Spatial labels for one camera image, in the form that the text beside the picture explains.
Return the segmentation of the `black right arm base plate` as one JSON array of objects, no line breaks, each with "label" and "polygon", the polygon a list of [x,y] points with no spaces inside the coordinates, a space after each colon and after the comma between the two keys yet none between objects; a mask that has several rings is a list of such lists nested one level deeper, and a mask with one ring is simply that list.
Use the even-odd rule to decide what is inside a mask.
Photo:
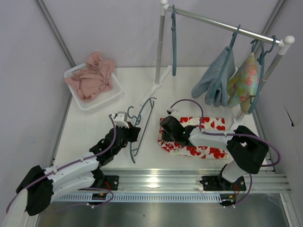
[{"label": "black right arm base plate", "polygon": [[200,183],[203,185],[204,191],[246,191],[244,177],[239,177],[235,182],[230,183],[222,177],[216,175],[204,175]]}]

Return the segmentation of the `red poppy print skirt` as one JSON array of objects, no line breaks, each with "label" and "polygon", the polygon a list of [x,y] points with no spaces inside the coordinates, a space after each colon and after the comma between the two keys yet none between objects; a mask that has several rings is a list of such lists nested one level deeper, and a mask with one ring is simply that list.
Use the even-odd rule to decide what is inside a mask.
[{"label": "red poppy print skirt", "polygon": [[[212,129],[212,130],[219,130],[224,131],[226,130],[225,127],[225,119],[222,117],[204,117],[202,120],[202,129]],[[196,158],[203,158],[203,159],[228,159],[229,155],[228,152],[219,149],[213,148],[210,146],[181,146],[177,142],[164,138],[166,133],[162,127],[159,130],[158,136],[158,144],[161,146],[162,149],[165,151],[181,156],[188,156],[188,157],[196,157]]]}]

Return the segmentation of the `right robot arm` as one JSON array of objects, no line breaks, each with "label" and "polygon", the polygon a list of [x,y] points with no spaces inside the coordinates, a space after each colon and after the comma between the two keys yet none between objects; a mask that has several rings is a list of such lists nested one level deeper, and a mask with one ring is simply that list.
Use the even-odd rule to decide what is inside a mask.
[{"label": "right robot arm", "polygon": [[257,174],[266,157],[269,147],[250,129],[240,125],[231,131],[217,131],[200,129],[198,126],[182,126],[173,116],[167,116],[160,121],[164,130],[164,141],[176,142],[182,147],[219,148],[232,156],[233,161],[226,164],[216,177],[218,185],[225,191],[240,177]]}]

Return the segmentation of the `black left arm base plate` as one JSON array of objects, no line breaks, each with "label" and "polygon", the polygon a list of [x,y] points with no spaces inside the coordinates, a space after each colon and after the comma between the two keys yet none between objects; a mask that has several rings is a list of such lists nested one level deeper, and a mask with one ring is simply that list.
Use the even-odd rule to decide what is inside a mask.
[{"label": "black left arm base plate", "polygon": [[106,175],[101,177],[92,187],[108,189],[111,191],[117,191],[119,185],[119,176],[117,175]]}]

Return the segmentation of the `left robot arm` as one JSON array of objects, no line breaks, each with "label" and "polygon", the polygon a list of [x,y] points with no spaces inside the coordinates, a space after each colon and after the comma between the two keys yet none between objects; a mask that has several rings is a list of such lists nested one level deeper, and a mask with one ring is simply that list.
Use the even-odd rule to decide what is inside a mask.
[{"label": "left robot arm", "polygon": [[128,143],[136,142],[140,130],[116,126],[79,159],[62,166],[31,168],[16,190],[27,191],[25,211],[34,216],[63,195],[83,188],[100,188],[105,178],[100,168],[113,161]]}]

